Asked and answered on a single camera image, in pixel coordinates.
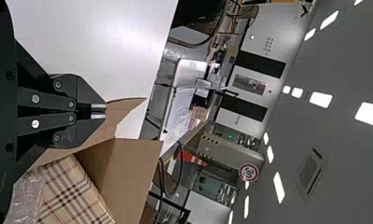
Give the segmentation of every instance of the red circle sign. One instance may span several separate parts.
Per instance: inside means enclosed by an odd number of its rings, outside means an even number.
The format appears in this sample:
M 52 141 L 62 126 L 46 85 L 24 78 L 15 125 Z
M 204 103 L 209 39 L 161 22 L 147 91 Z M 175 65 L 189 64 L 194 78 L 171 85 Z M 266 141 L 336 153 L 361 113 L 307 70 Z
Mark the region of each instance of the red circle sign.
M 239 177 L 243 181 L 256 182 L 259 178 L 259 170 L 253 164 L 244 164 L 239 169 Z

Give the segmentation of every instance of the fluorescent light panel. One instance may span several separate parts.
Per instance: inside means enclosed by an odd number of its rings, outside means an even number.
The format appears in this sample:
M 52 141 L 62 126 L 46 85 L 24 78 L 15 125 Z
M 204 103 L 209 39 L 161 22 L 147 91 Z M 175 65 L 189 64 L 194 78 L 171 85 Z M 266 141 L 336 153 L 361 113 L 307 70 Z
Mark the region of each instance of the fluorescent light panel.
M 320 27 L 320 30 L 324 30 L 324 28 L 326 26 L 328 26 L 329 24 L 331 24 L 332 22 L 334 22 L 336 20 L 336 17 L 338 16 L 338 10 L 334 13 L 332 13 L 332 15 L 330 15 L 328 18 L 326 18 L 323 23 L 321 23 L 321 27 Z
M 232 221 L 233 221 L 233 211 L 231 211 L 230 214 L 229 214 L 229 223 L 228 224 L 232 224 Z
M 363 1 L 364 0 L 356 0 L 355 3 L 354 3 L 354 5 L 356 6 L 356 5 L 360 4 L 360 3 L 362 3 Z
M 323 108 L 328 108 L 332 101 L 332 95 L 320 93 L 318 91 L 314 91 L 310 98 L 310 103 L 314 105 L 318 105 Z
M 355 119 L 373 125 L 373 104 L 363 102 Z
M 315 31 L 316 31 L 316 29 L 314 28 L 314 29 L 310 30 L 308 33 L 306 33 L 306 35 L 305 35 L 305 41 L 308 40 L 308 39 L 310 39 L 310 38 L 312 38 L 314 36 L 314 34 L 315 34 Z
M 271 149 L 271 147 L 268 147 L 267 154 L 268 154 L 269 163 L 272 163 L 274 159 L 274 154 L 273 154 L 273 150 Z
M 303 90 L 300 88 L 294 88 L 294 90 L 292 91 L 292 96 L 296 98 L 300 98 L 302 94 L 303 94 Z
M 282 179 L 280 178 L 279 172 L 277 172 L 276 175 L 274 175 L 273 182 L 274 188 L 276 189 L 277 200 L 279 201 L 279 203 L 282 203 L 285 197 L 285 191 L 283 188 L 283 183 Z
M 288 94 L 290 91 L 291 91 L 291 87 L 289 87 L 289 86 L 284 86 L 284 88 L 283 88 L 283 93 Z
M 267 133 L 265 133 L 265 134 L 263 135 L 263 141 L 265 142 L 265 145 L 268 144 L 268 142 L 269 142 L 269 136 L 268 136 Z
M 247 195 L 244 200 L 244 219 L 248 218 L 248 213 L 250 211 L 250 196 Z

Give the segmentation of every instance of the cardboard box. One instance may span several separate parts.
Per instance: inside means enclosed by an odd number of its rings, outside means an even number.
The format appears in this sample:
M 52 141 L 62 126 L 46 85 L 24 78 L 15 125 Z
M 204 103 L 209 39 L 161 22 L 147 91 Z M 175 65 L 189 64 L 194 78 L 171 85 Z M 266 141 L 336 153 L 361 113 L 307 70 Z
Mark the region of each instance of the cardboard box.
M 74 156 L 44 166 L 47 171 L 42 189 L 38 224 L 114 224 L 102 195 Z
M 76 153 L 80 164 L 102 194 L 116 223 L 138 224 L 163 143 L 116 139 L 115 132 L 117 124 L 144 100 L 109 102 L 105 123 L 83 146 L 68 150 L 48 149 L 32 168 Z
M 162 142 L 111 139 L 76 157 L 103 195 L 117 224 L 138 224 Z
M 108 102 L 105 112 L 107 115 L 105 122 L 96 130 L 96 132 L 93 133 L 93 135 L 90 136 L 90 138 L 88 138 L 88 140 L 82 146 L 72 149 L 49 148 L 30 167 L 30 170 L 114 138 L 117 125 L 144 100 L 145 98 L 133 98 Z

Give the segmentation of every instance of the white wall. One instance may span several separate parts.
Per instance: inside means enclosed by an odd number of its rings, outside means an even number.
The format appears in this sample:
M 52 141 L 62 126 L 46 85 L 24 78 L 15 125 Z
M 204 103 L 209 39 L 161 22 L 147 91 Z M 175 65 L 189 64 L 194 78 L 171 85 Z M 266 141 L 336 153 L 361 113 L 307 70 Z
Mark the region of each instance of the white wall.
M 268 4 L 261 5 L 253 26 L 248 30 L 242 43 L 242 50 L 269 57 L 286 63 L 282 78 L 269 77 L 255 71 L 235 66 L 229 82 L 229 89 L 240 94 L 240 98 L 263 105 L 268 113 L 263 122 L 250 120 L 249 134 L 261 138 L 269 123 L 271 113 L 283 89 L 283 84 L 292 68 L 302 39 L 309 27 L 311 15 L 297 20 L 299 4 Z M 268 37 L 274 38 L 271 52 L 264 54 L 263 48 Z M 236 74 L 250 77 L 268 84 L 263 96 L 243 91 L 231 86 Z
M 363 101 L 373 103 L 373 0 L 322 0 L 311 28 L 339 9 L 338 19 L 306 41 L 287 85 L 334 95 L 328 109 L 282 95 L 270 122 L 274 161 L 250 186 L 250 217 L 243 219 L 243 197 L 234 222 L 373 224 L 373 126 L 354 119 Z M 314 193 L 304 202 L 298 170 L 311 149 L 328 157 Z M 273 176 L 280 172 L 285 198 L 277 203 Z
M 190 191 L 186 209 L 191 210 L 188 222 L 192 224 L 222 224 L 228 220 L 230 208 Z

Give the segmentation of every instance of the plaid fabric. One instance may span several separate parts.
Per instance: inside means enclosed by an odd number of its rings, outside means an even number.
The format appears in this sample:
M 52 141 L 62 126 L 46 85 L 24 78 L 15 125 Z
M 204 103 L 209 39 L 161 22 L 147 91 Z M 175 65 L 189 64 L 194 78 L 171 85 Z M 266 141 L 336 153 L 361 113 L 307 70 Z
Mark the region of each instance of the plaid fabric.
M 115 223 L 105 201 L 77 161 L 69 156 L 45 166 L 39 224 Z

